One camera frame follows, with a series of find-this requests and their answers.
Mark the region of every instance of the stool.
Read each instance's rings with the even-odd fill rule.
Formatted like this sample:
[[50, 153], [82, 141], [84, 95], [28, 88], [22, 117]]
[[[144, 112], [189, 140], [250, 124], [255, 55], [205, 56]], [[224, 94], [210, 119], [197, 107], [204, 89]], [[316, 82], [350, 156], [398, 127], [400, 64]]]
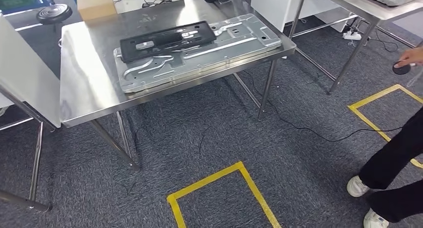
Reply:
[[53, 4], [45, 7], [37, 13], [37, 20], [43, 25], [54, 25], [53, 31], [56, 32], [56, 25], [63, 24], [63, 21], [72, 15], [72, 9], [66, 4]]

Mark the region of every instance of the black plastic tray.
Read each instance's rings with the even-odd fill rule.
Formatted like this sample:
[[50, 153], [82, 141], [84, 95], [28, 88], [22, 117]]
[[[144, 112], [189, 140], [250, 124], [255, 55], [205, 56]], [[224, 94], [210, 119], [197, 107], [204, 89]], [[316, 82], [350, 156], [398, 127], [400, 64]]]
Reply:
[[122, 61], [129, 63], [158, 54], [165, 55], [174, 50], [210, 43], [214, 40], [216, 35], [206, 21], [168, 28], [120, 40]]

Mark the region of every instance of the shoe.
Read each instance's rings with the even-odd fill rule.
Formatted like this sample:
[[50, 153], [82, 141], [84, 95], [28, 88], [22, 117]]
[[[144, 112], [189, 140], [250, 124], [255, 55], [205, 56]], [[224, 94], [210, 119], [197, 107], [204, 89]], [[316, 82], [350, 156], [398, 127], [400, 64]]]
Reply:
[[386, 228], [389, 226], [389, 222], [370, 209], [364, 217], [363, 225], [364, 228]]
[[360, 197], [369, 190], [370, 188], [364, 185], [358, 176], [351, 178], [347, 184], [347, 191], [353, 197]]

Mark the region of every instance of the yellow tape square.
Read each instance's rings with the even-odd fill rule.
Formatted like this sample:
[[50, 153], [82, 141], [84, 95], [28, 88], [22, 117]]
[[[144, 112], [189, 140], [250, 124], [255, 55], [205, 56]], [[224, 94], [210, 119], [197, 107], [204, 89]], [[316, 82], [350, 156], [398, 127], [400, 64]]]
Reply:
[[258, 203], [260, 204], [261, 208], [263, 209], [272, 226], [274, 228], [280, 228], [281, 226], [277, 221], [275, 215], [273, 214], [272, 210], [270, 210], [269, 206], [264, 200], [264, 197], [261, 195], [260, 191], [258, 190], [257, 186], [255, 185], [254, 181], [252, 180], [250, 174], [248, 173], [247, 169], [245, 168], [242, 162], [237, 162], [228, 168], [216, 172], [211, 176], [208, 176], [192, 185], [189, 185], [173, 194], [168, 195], [167, 200], [173, 210], [173, 214], [175, 216], [176, 223], [178, 224], [178, 228], [186, 228], [187, 226], [185, 225], [184, 218], [182, 217], [181, 209], [179, 208], [177, 199], [235, 171], [241, 172], [242, 176], [247, 182], [248, 187], [257, 199]]
[[[381, 92], [378, 92], [378, 93], [376, 93], [376, 94], [374, 94], [374, 95], [372, 95], [372, 96], [370, 96], [370, 97], [368, 97], [368, 98], [365, 98], [365, 99], [363, 99], [363, 100], [361, 100], [361, 101], [359, 101], [359, 102], [356, 102], [356, 103], [354, 103], [353, 105], [350, 105], [350, 106], [348, 106], [348, 108], [351, 110], [351, 111], [353, 111], [359, 118], [361, 118], [361, 120], [363, 120], [365, 123], [367, 123], [371, 128], [373, 128], [373, 129], [375, 129], [375, 130], [381, 130], [379, 127], [377, 127], [373, 122], [371, 122], [367, 117], [365, 117], [359, 110], [358, 110], [358, 108], [360, 108], [360, 107], [362, 107], [362, 106], [364, 106], [364, 105], [366, 105], [366, 104], [368, 104], [368, 103], [370, 103], [370, 102], [373, 102], [373, 101], [375, 101], [376, 99], [379, 99], [379, 98], [381, 98], [381, 97], [383, 97], [383, 96], [385, 96], [385, 95], [387, 95], [387, 94], [389, 94], [389, 93], [391, 93], [391, 92], [393, 92], [393, 91], [396, 91], [396, 90], [401, 90], [401, 91], [403, 91], [403, 92], [405, 92], [406, 94], [408, 94], [410, 97], [412, 97], [412, 98], [414, 98], [415, 100], [417, 100], [418, 102], [420, 102], [420, 103], [422, 103], [423, 104], [423, 99], [421, 99], [421, 98], [419, 98], [417, 95], [415, 95], [414, 93], [412, 93], [412, 92], [410, 92], [410, 91], [408, 91], [406, 88], [404, 88], [403, 86], [401, 86], [401, 85], [399, 85], [399, 84], [396, 84], [396, 85], [394, 85], [394, 86], [392, 86], [392, 87], [389, 87], [389, 88], [387, 88], [387, 89], [385, 89], [385, 90], [383, 90], [383, 91], [381, 91]], [[391, 140], [391, 138], [390, 137], [388, 137], [387, 135], [386, 135], [386, 133], [384, 133], [384, 132], [378, 132], [385, 140], [387, 140], [388, 142]], [[419, 168], [423, 168], [423, 164], [422, 163], [420, 163], [420, 162], [418, 162], [416, 159], [412, 159], [411, 160], [411, 163], [413, 164], [413, 165], [415, 165], [416, 167], [419, 167]]]

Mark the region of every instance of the person's leg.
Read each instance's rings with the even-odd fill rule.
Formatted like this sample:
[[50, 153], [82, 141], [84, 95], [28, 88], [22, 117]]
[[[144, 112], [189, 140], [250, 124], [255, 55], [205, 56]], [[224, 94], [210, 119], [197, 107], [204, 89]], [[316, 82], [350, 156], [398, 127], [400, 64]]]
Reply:
[[370, 207], [391, 223], [423, 213], [423, 180], [399, 189], [380, 191], [368, 197]]
[[410, 160], [423, 152], [423, 108], [363, 166], [359, 178], [372, 189], [386, 189]]

